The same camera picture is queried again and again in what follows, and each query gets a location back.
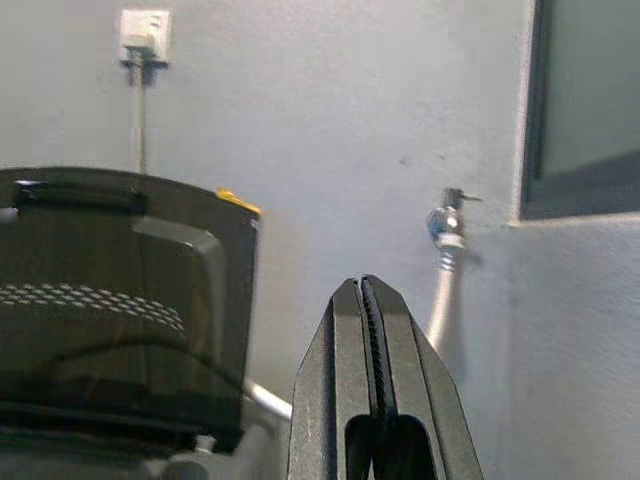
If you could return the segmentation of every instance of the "yellow tab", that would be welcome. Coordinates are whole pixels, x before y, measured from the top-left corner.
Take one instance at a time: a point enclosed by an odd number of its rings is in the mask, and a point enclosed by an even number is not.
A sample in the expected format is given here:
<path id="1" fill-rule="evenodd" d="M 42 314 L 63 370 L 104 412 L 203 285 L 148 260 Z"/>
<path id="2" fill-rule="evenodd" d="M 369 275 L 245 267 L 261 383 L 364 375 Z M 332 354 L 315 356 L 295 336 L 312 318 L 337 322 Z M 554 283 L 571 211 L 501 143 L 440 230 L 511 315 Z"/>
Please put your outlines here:
<path id="1" fill-rule="evenodd" d="M 262 213 L 260 210 L 260 207 L 258 207 L 257 205 L 253 205 L 252 203 L 245 202 L 240 197 L 237 197 L 236 194 L 233 193 L 228 188 L 224 188 L 224 187 L 218 188 L 217 195 L 219 199 L 226 200 L 227 202 L 235 203 L 236 205 L 240 205 L 241 207 L 246 208 L 247 210 L 250 210 L 253 213 L 257 213 L 258 215 Z"/>

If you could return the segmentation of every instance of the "perforated pattern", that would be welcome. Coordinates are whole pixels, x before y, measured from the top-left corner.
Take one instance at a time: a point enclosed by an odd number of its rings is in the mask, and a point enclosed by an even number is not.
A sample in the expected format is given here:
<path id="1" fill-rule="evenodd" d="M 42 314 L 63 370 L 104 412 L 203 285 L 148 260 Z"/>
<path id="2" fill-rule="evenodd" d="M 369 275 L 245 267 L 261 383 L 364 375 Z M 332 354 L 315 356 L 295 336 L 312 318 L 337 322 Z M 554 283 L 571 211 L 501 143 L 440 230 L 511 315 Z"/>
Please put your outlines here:
<path id="1" fill-rule="evenodd" d="M 0 287 L 0 304 L 5 306 L 46 306 L 92 308 L 144 318 L 166 325 L 184 335 L 184 323 L 172 307 L 166 307 L 155 300 L 132 297 L 126 293 L 96 290 L 86 285 L 12 285 Z"/>

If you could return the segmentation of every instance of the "white cable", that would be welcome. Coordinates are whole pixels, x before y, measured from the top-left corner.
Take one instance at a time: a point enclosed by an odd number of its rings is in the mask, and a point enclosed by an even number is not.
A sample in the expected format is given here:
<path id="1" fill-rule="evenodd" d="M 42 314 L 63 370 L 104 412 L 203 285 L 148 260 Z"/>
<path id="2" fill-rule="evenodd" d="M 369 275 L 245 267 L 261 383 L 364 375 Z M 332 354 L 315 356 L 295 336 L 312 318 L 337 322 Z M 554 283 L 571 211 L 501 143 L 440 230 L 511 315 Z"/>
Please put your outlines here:
<path id="1" fill-rule="evenodd" d="M 142 175 L 147 173 L 146 152 L 146 92 L 144 85 L 144 55 L 142 52 L 131 52 L 131 68 L 133 70 L 133 157 Z"/>
<path id="2" fill-rule="evenodd" d="M 244 394 L 265 410 L 273 413 L 274 415 L 286 420 L 291 421 L 291 414 L 293 407 L 276 394 L 271 393 L 269 390 L 250 378 L 244 381 Z"/>

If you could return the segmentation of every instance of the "window frame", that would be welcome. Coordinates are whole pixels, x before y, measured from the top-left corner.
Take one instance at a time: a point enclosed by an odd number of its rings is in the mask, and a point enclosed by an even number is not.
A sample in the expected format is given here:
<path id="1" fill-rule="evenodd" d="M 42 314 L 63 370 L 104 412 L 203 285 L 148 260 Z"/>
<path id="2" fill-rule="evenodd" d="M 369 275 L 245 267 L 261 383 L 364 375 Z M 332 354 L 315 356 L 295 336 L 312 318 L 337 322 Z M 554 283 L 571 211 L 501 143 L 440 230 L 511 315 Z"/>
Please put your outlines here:
<path id="1" fill-rule="evenodd" d="M 575 171 L 547 178 L 541 176 L 553 1 L 534 0 L 520 219 L 543 220 L 640 211 L 640 151 L 605 158 Z"/>

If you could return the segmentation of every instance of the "electrical outlet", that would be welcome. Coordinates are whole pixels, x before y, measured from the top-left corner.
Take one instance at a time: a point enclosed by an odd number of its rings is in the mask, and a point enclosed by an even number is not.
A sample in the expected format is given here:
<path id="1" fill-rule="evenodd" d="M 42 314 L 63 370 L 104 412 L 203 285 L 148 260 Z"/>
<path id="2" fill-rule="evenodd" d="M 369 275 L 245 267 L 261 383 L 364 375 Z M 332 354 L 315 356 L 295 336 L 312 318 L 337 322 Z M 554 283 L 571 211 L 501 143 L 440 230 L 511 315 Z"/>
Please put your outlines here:
<path id="1" fill-rule="evenodd" d="M 130 35 L 154 39 L 153 63 L 169 63 L 169 32 L 171 14 L 168 10 L 123 10 L 120 19 L 120 43 L 118 57 L 127 62 L 129 55 L 124 40 Z"/>

